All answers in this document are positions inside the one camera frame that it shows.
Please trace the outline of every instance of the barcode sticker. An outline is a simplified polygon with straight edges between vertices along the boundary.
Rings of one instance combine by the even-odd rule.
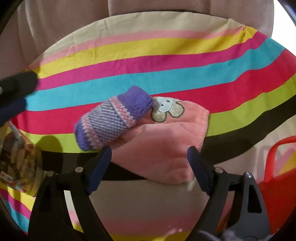
[[[3,180],[12,183],[13,182],[13,177],[9,176],[8,174],[6,174],[5,172],[1,171],[0,172],[0,178],[2,178]]]

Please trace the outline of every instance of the striped tablecloth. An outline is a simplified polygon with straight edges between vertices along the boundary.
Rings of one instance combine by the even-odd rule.
[[[28,68],[40,83],[13,123],[46,162],[94,155],[78,148],[75,122],[132,85],[208,109],[202,154],[231,173],[251,171],[262,180],[269,148],[296,135],[296,57],[231,19],[179,12],[113,16],[66,36]],[[287,161],[288,151],[282,147],[279,157]],[[3,185],[0,195],[27,232],[34,199]],[[207,196],[196,183],[163,185],[112,165],[91,200],[115,241],[180,241]],[[68,208],[81,230],[71,201]]]

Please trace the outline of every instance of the pink cloth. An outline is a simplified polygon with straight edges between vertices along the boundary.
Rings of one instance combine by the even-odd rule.
[[[154,106],[136,127],[109,143],[112,162],[147,179],[180,184],[194,174],[187,149],[201,150],[209,111],[190,101],[154,97]]]

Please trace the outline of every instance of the jar of snacks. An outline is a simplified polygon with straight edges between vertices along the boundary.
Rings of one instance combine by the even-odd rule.
[[[30,196],[43,179],[41,152],[11,123],[0,127],[0,182]]]

